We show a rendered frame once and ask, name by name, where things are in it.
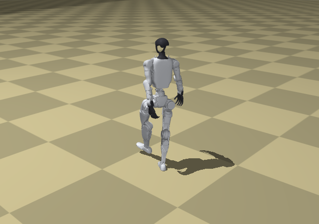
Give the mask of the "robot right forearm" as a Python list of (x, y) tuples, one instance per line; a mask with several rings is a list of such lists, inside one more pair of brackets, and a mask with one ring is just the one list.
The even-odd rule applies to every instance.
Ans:
[[(180, 75), (180, 78), (181, 78), (181, 75)], [(176, 82), (176, 85), (177, 85), (177, 93), (181, 95), (181, 92), (183, 91), (182, 78), (180, 81)]]

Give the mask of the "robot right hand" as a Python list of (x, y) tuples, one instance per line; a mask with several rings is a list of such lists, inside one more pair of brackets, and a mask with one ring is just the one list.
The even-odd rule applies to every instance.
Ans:
[[(179, 103), (181, 104), (181, 105), (180, 105), (180, 104), (179, 104), (179, 105), (177, 104), (177, 105), (178, 105), (178, 106), (182, 106), (182, 104), (183, 104), (183, 91), (181, 92), (181, 95), (180, 95), (180, 94), (177, 94), (177, 96), (174, 98), (174, 100), (175, 100), (176, 98), (177, 98), (176, 103), (178, 102), (178, 104), (179, 104)], [(176, 103), (175, 103), (175, 104), (176, 104)]]

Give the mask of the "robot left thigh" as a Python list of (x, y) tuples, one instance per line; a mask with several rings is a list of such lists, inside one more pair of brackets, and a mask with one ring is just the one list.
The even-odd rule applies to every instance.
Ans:
[[(155, 106), (155, 101), (153, 99), (154, 102), (154, 106)], [(149, 107), (147, 105), (147, 99), (143, 100), (142, 104), (141, 104), (141, 109), (140, 109), (140, 119), (141, 119), (141, 123), (142, 126), (143, 125), (147, 125), (149, 127), (149, 131), (152, 130), (153, 128), (153, 124), (151, 122), (149, 122)]]

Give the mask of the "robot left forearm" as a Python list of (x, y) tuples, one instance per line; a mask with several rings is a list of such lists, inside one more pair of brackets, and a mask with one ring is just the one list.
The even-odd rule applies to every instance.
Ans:
[(146, 91), (146, 96), (147, 96), (147, 105), (151, 106), (151, 101), (153, 101), (153, 94), (152, 94), (152, 88), (149, 86), (149, 83), (147, 80), (143, 81), (143, 86)]

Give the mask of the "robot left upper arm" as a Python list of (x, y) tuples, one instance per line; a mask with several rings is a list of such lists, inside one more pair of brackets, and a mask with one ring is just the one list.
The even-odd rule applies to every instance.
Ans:
[(152, 65), (153, 65), (153, 59), (146, 60), (143, 63), (145, 77), (146, 77), (146, 80), (149, 83), (149, 86), (152, 85), (152, 69), (151, 69)]

